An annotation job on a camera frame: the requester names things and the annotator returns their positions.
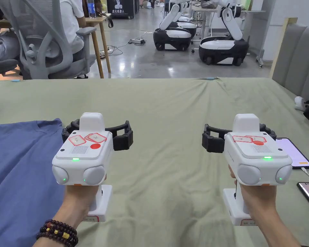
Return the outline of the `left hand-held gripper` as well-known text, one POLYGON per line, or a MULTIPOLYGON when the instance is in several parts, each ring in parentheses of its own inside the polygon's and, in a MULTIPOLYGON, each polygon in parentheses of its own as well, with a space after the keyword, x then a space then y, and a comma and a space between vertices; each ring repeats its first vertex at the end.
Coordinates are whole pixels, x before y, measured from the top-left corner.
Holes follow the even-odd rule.
POLYGON ((84 113, 62 130, 63 145, 52 160, 52 171, 58 184, 65 186, 98 186, 95 200, 85 221, 104 222, 112 194, 105 185, 108 166, 114 151, 129 150, 133 131, 128 120, 105 128, 100 113, 84 113))

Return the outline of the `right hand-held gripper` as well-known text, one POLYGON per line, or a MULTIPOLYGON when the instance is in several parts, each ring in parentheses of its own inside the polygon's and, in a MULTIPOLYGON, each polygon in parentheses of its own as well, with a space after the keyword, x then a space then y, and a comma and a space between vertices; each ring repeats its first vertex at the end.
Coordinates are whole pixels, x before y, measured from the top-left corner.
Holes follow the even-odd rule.
POLYGON ((237 114, 231 130, 204 125, 202 147, 223 153, 236 180, 236 188, 225 188, 223 199, 235 226, 255 226, 241 194, 244 186, 285 184, 292 172, 291 157, 276 143, 277 135, 254 114, 237 114))

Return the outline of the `person's left hand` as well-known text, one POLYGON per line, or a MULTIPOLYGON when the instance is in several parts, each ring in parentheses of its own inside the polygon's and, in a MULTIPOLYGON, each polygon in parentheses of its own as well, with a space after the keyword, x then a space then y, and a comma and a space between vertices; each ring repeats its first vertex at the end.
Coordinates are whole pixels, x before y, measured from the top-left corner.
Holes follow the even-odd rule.
POLYGON ((99 186, 65 186, 62 205, 52 218, 76 229, 87 216, 99 186))

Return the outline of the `person's right hand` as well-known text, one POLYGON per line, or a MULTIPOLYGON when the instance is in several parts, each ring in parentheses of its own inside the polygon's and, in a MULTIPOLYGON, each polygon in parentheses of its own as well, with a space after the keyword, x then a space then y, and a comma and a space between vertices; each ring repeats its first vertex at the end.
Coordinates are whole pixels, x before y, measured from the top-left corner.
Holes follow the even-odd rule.
POLYGON ((276 210, 277 186, 241 185, 240 188, 249 214, 260 228, 283 223, 276 210))

